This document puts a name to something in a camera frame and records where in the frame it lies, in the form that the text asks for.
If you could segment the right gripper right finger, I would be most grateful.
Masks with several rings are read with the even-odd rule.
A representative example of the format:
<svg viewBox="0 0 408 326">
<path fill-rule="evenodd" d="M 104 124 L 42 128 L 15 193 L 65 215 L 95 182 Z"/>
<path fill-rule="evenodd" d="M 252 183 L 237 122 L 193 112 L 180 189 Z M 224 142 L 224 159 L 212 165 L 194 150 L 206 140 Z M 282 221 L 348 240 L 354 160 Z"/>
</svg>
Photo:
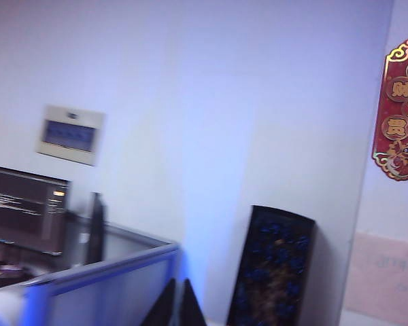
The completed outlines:
<svg viewBox="0 0 408 326">
<path fill-rule="evenodd" d="M 184 291 L 182 298 L 182 325 L 207 325 L 189 278 L 184 280 Z"/>
</svg>

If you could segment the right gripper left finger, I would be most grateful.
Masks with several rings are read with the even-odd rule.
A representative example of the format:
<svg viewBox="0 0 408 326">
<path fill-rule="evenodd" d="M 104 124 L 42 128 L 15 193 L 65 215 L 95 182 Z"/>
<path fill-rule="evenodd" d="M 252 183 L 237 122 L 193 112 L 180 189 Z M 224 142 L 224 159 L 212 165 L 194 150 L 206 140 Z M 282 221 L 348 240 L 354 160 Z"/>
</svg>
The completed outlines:
<svg viewBox="0 0 408 326">
<path fill-rule="evenodd" d="M 173 314 L 176 280 L 172 278 L 146 316 L 147 326 L 163 326 L 170 323 Z"/>
</svg>

